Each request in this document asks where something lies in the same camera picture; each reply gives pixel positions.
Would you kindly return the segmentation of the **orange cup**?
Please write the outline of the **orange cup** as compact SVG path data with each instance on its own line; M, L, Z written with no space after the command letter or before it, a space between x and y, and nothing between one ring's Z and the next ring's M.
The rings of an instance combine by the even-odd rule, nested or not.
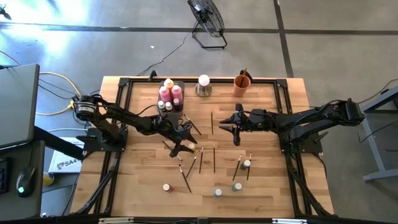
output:
M238 75L235 77L234 79L234 87L233 87L233 94L235 97L243 97L243 95L245 94L246 90L249 88L249 86L251 85L251 81L250 79L246 76L245 77L245 81L244 81L244 85L243 88L239 87L239 84L241 82L241 75Z

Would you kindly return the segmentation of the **black computer mouse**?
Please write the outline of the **black computer mouse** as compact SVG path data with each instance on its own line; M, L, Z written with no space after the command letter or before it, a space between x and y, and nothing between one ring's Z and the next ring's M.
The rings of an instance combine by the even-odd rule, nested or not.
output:
M19 197L30 196L34 191L35 167L22 169L16 180L16 191Z

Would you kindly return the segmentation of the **dark desk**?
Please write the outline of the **dark desk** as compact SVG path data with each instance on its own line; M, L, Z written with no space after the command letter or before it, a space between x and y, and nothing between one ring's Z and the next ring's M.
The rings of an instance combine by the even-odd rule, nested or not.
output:
M39 215L42 199L44 151L45 142L37 138L36 126L34 126L34 135L30 142L0 149L0 159L8 157L11 161L9 191L0 194L0 221L31 218ZM19 172L26 167L35 167L35 185L33 193L22 198L17 194L16 180Z

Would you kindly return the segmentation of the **white bulb brass lamp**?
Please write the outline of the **white bulb brass lamp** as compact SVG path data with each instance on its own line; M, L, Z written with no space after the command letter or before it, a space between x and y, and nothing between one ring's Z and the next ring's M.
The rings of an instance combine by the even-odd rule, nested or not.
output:
M195 93L201 97L210 96L212 93L212 85L208 75L200 75L198 77L198 83L195 85Z

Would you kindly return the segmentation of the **grey side table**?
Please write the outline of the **grey side table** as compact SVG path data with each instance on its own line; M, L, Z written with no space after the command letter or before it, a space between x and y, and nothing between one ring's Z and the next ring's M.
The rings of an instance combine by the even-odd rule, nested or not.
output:
M398 177L398 167L384 165L386 153L398 155L398 86L382 91L374 100L359 107L364 114L363 136L360 143L367 142L377 165L377 171L363 176L365 182Z

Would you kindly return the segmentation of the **white metal bracket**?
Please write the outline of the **white metal bracket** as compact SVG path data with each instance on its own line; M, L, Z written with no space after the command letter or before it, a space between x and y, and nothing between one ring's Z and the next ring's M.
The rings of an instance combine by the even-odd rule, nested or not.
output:
M98 224L127 224L133 222L133 217L106 217L100 218Z
M306 219L273 218L272 224L308 224Z

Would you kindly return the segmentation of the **large pink paint bottle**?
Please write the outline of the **large pink paint bottle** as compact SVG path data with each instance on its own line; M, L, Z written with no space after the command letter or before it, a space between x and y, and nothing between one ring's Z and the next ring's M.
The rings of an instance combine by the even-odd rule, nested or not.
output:
M172 95L170 93L170 90L166 86L162 86L159 88L159 96L164 103L172 102Z
M171 92L172 92L173 99L178 99L179 102L183 102L183 91L180 86L174 85L172 87Z

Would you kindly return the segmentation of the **white printed box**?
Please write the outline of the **white printed box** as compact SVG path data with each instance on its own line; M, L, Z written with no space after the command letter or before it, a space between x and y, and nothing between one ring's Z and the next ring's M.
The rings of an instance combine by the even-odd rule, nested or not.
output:
M80 171L81 160L75 159L74 157L68 156L62 152L54 151L50 167L48 169L49 173L74 174L80 173Z

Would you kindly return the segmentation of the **black keyboard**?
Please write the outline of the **black keyboard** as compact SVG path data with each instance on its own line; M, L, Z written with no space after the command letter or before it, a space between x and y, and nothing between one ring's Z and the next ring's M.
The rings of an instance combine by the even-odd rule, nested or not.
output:
M4 194L9 191L10 183L10 158L0 159L0 194Z

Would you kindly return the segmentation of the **black floor fan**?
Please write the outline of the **black floor fan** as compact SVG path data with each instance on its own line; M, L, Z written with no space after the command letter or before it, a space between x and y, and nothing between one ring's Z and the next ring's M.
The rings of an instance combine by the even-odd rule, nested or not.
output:
M225 49L228 43L224 37L224 21L213 0L187 0L187 3L196 20L195 25L191 31L192 38L203 49ZM205 30L205 32L213 38L221 37L224 41L224 45L203 45L195 35L198 26L201 26Z

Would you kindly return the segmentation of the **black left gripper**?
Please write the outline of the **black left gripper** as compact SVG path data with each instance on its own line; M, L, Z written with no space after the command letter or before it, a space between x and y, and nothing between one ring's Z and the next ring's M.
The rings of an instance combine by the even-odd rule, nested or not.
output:
M178 127L178 132L175 130L175 126L167 119L161 116L156 116L154 118L154 132L159 134L169 140L189 140L190 142L197 144L197 141L191 134L192 125L191 124L181 124ZM171 149L169 156L177 157L180 152L194 153L193 149L187 146L176 144L173 149Z

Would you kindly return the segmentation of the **grey plastic bin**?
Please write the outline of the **grey plastic bin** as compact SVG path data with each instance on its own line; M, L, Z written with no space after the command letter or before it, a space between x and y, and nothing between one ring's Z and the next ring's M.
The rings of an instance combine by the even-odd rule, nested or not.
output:
M162 116L174 116L174 117L176 117L176 118L181 118L182 117L182 115L183 115L183 107L184 107L184 91L185 91L185 84L184 84L184 82L182 82L182 81L176 81L176 80L173 80L174 81L174 85L178 85L178 86L180 86L181 88L182 88L182 91L183 91L183 102L181 102L181 105L182 105L182 110L181 110L181 112L175 112L175 110L173 110L173 112L172 113L168 113L168 112L164 112L164 113L160 113L159 111L159 114L161 114ZM159 88L160 87L162 87L162 86L164 86L164 81L161 81L161 83L159 84Z

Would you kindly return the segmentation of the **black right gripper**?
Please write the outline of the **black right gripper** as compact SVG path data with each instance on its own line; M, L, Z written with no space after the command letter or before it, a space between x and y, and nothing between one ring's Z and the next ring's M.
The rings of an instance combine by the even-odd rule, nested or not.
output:
M220 121L220 124L238 124L241 121L241 115L243 114L243 106L241 103L235 104L236 112L233 113L229 118ZM253 109L248 113L248 118L246 120L245 127L247 128L266 128L267 118L266 110ZM227 130L233 135L233 143L235 146L240 146L241 138L240 126L230 126Z

